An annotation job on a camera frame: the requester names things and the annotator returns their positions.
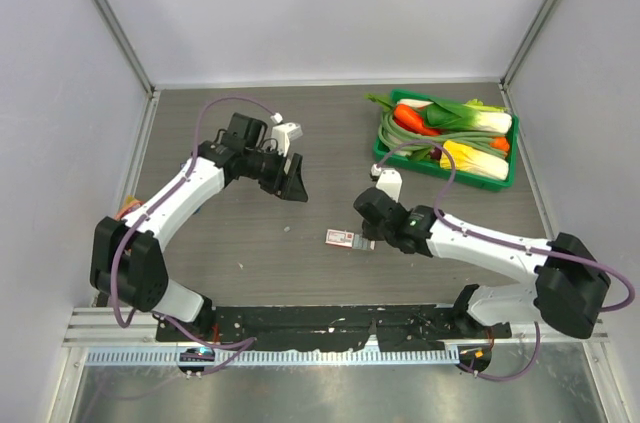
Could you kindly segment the white red staple box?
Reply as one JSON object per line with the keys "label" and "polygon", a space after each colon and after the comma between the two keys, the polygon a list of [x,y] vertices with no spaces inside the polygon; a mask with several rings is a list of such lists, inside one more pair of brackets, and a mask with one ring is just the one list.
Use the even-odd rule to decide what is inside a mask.
{"label": "white red staple box", "polygon": [[328,229],[325,243],[352,250],[373,251],[375,249],[374,241],[365,238],[362,234],[344,230]]}

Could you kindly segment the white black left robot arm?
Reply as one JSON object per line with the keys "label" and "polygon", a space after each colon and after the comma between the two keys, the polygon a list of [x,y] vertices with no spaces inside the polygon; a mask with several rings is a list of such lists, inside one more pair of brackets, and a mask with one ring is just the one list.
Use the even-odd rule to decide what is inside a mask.
{"label": "white black left robot arm", "polygon": [[247,178],[285,201],[305,202],[302,157],[289,151],[298,123],[272,127],[240,113],[212,141],[199,142],[179,173],[129,214],[96,226],[89,281],[93,288],[144,313],[178,322],[190,341],[205,340],[215,325],[212,301],[169,277],[164,251],[178,230],[209,199]]}

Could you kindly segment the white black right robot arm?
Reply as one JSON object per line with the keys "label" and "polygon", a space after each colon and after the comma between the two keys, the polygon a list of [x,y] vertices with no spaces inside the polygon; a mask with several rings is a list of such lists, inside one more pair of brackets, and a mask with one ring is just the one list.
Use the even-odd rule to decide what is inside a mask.
{"label": "white black right robot arm", "polygon": [[591,337],[611,285],[607,273],[583,242],[561,233],[555,240],[529,239],[470,225],[433,208],[404,208],[371,187],[354,208],[367,238],[384,241],[404,254],[452,259],[512,279],[512,284],[466,286],[454,303],[451,323],[465,338],[486,327],[545,323],[577,339]]}

